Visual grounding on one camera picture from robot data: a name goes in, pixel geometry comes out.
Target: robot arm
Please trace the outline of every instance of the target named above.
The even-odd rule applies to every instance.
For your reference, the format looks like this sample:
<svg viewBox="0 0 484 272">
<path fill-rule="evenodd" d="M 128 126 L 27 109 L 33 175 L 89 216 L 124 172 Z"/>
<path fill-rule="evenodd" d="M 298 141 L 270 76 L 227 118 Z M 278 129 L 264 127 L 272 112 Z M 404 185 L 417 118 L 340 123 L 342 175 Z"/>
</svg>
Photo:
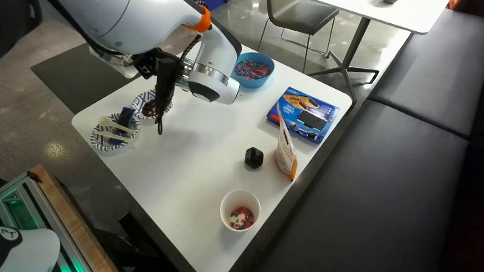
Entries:
<svg viewBox="0 0 484 272">
<path fill-rule="evenodd" d="M 63 9 L 69 23 L 100 55 L 116 56 L 130 64 L 146 59 L 177 27 L 199 26 L 207 12 L 192 0 L 50 0 Z M 199 98 L 233 103 L 239 83 L 230 79 L 242 50 L 240 43 L 222 26 L 211 21 L 202 30 L 201 47 L 189 62 L 186 86 Z"/>
</svg>

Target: gray floor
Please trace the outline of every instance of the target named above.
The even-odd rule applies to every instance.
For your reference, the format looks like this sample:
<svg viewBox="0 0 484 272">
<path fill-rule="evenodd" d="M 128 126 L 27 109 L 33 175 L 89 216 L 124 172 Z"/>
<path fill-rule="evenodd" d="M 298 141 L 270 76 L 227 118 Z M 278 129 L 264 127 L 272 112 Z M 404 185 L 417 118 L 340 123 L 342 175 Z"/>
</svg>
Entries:
<svg viewBox="0 0 484 272">
<path fill-rule="evenodd" d="M 248 47 L 255 47 L 266 20 L 263 0 L 231 0 L 213 15 Z M 68 27 L 59 15 L 44 5 L 44 23 L 22 38 L 16 47 L 0 59 L 0 177 L 13 179 L 36 163 L 47 166 L 77 198 L 95 227 L 116 231 L 113 222 L 130 207 L 130 198 L 121 188 L 106 188 L 115 180 L 90 148 L 71 127 L 72 114 L 51 94 L 51 91 L 30 71 L 30 67 L 66 52 L 83 39 Z M 335 20 L 331 50 L 343 58 L 357 27 L 358 17 L 340 12 Z M 311 49 L 325 49 L 328 29 L 316 33 Z M 304 49 L 284 43 L 281 29 L 267 26 L 260 52 L 273 59 L 301 70 Z M 304 35 L 286 32 L 286 38 L 305 41 Z M 360 46 L 354 65 L 385 70 L 408 32 L 372 23 Z M 307 71 L 331 68 L 320 55 L 310 53 Z M 346 91 L 342 76 L 320 77 L 322 82 Z M 360 101 L 372 86 L 357 86 Z"/>
</svg>

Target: white table in background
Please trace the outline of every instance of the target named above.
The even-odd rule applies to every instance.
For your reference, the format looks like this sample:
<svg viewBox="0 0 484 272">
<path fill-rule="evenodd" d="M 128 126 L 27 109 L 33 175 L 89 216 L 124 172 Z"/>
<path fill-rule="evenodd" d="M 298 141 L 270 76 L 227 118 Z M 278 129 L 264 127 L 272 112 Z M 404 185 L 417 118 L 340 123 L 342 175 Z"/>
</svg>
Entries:
<svg viewBox="0 0 484 272">
<path fill-rule="evenodd" d="M 337 64 L 338 67 L 334 70 L 325 70 L 316 74 L 331 74 L 331 73 L 343 73 L 345 80 L 349 85 L 348 73 L 372 73 L 373 77 L 369 83 L 372 83 L 378 70 L 367 68 L 352 68 L 351 61 L 358 50 L 358 46 L 366 33 L 366 29 L 370 20 L 381 21 L 384 24 L 394 26 L 397 29 L 410 30 L 413 33 L 426 33 L 435 24 L 437 18 L 446 8 L 449 0 L 397 0 L 393 5 L 387 5 L 382 0 L 316 0 L 323 5 L 334 6 L 337 9 L 357 14 L 361 17 L 358 29 L 348 47 L 345 59 Z"/>
<path fill-rule="evenodd" d="M 100 117 L 121 112 L 152 86 L 154 79 L 137 79 L 77 114 L 72 126 L 89 142 Z M 290 189 L 272 156 L 278 129 L 266 121 L 287 86 L 338 107 L 332 129 L 352 103 L 346 94 L 276 62 L 263 88 L 240 91 L 230 106 L 177 89 L 163 120 L 163 136 L 155 133 L 155 126 L 143 126 L 139 139 L 122 154 L 100 156 L 195 271 L 228 271 Z M 298 138 L 293 142 L 299 175 L 320 145 Z M 258 171 L 243 165 L 249 147 L 264 153 Z M 254 192 L 261 204 L 260 219 L 243 234 L 227 230 L 219 218 L 224 195 L 240 188 Z"/>
</svg>

